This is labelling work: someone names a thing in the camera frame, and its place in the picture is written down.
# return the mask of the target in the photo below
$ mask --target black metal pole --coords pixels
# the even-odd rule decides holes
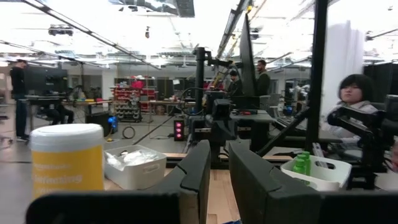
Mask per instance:
[[[319,118],[322,98],[323,59],[325,57],[325,41],[328,17],[328,0],[315,0],[315,18],[312,40],[311,80],[308,93],[310,107],[307,122],[305,150],[312,152],[312,144],[318,142]]]
[[[205,60],[206,60],[206,50],[204,47],[198,47],[196,49],[197,55],[197,75],[195,79],[195,87],[203,88],[205,79]],[[199,113],[202,110],[201,100],[203,98],[203,90],[195,90],[195,112]]]
[[[81,78],[81,89],[85,91],[85,66],[80,63],[80,78]]]

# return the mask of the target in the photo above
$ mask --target person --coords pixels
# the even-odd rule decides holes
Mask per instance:
[[[49,118],[52,118],[52,124],[56,125],[58,123],[65,124],[65,117],[68,116],[68,124],[72,124],[75,113],[71,110],[66,109],[63,105],[54,105],[51,108],[50,105],[43,105],[42,112]]]
[[[243,84],[242,80],[238,79],[238,73],[235,70],[232,70],[229,75],[231,76],[231,84],[229,84],[227,93],[229,96],[241,96],[243,95],[242,89]]]
[[[27,108],[26,103],[23,101],[26,95],[25,88],[25,73],[24,69],[27,66],[27,62],[22,59],[18,59],[17,63],[10,70],[12,91],[11,94],[16,101],[16,135],[17,141],[28,141],[29,135],[26,131],[26,119],[27,119]]]
[[[257,78],[257,94],[259,96],[268,95],[268,89],[271,83],[271,79],[266,73],[266,65],[267,62],[265,60],[259,60],[257,62],[257,71],[259,72],[259,76]]]
[[[392,147],[392,167],[395,172],[398,172],[398,143]]]
[[[141,90],[144,87],[144,82],[142,82],[141,80],[135,79],[133,81],[131,87]]]
[[[373,84],[372,80],[366,75],[352,74],[347,76],[341,83],[338,90],[338,97],[341,100],[331,112],[340,106],[350,106],[357,110],[367,113],[376,112],[377,109],[371,105],[373,100]],[[356,147],[360,139],[354,133],[351,133],[344,128],[331,126],[327,122],[327,116],[322,120],[321,129],[328,131],[334,136],[341,138],[341,144],[332,144],[334,150],[345,151],[346,149]],[[353,122],[361,124],[360,121],[353,120]]]

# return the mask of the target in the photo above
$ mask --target gray jacket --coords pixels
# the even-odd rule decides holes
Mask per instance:
[[[331,112],[336,110],[337,108],[339,108],[342,105],[344,105],[344,103],[338,103],[331,110]],[[354,105],[351,105],[351,107],[359,109],[359,110],[367,112],[367,113],[373,113],[373,112],[377,111],[377,109],[375,107],[373,107],[369,101],[362,101],[362,102],[356,103]],[[321,121],[321,129],[322,130],[328,131],[329,133],[332,133],[332,135],[341,138],[344,145],[346,145],[346,146],[348,146],[348,145],[356,146],[356,143],[359,140],[359,136],[356,136],[355,134],[345,130],[344,128],[329,125],[326,119],[327,119],[327,117],[323,118]],[[362,124],[362,122],[355,120],[353,118],[351,118],[351,120],[357,124]]]

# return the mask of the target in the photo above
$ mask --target table leg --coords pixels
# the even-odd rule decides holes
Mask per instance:
[[[30,125],[30,131],[32,132],[34,130],[34,124],[33,124],[33,111],[32,111],[32,105],[30,103],[27,103],[27,115],[29,117],[29,125]]]
[[[149,120],[148,123],[153,122],[152,120],[152,103],[148,102],[148,112],[149,112]]]
[[[93,108],[91,107],[91,105],[87,105],[85,106],[85,123],[87,123],[87,116],[91,116],[93,114]]]

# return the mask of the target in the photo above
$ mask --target black jacket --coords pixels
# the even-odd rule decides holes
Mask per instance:
[[[229,87],[228,87],[228,95],[229,96],[241,96],[241,95],[243,95],[242,89],[243,89],[242,80],[232,82],[231,84],[229,84]]]
[[[265,96],[268,95],[269,85],[271,83],[271,79],[269,75],[265,72],[261,73],[259,78],[257,79],[257,95]]]
[[[26,94],[24,69],[12,67],[10,70],[12,94]]]

